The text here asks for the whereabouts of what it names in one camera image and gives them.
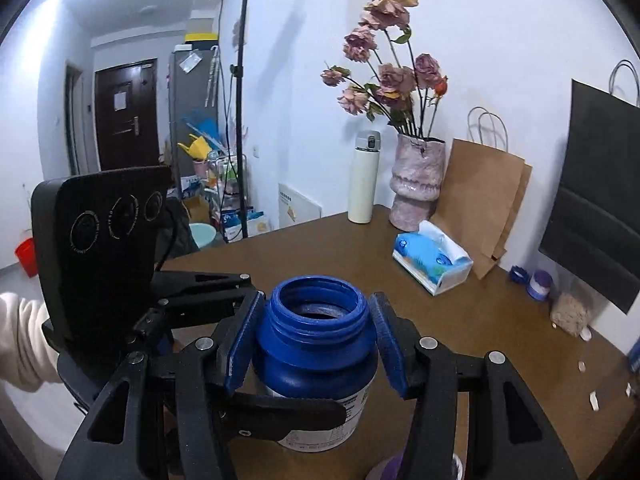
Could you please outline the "white sleeved forearm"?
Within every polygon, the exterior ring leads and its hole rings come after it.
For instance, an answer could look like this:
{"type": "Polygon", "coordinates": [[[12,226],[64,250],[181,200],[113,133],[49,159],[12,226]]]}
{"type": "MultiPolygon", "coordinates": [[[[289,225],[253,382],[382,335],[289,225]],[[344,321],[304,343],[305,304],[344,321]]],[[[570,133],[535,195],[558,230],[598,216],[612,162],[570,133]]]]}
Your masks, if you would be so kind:
{"type": "Polygon", "coordinates": [[[58,352],[49,346],[42,326],[49,318],[46,304],[14,292],[0,298],[1,379],[27,392],[45,382],[60,384],[58,352]]]}

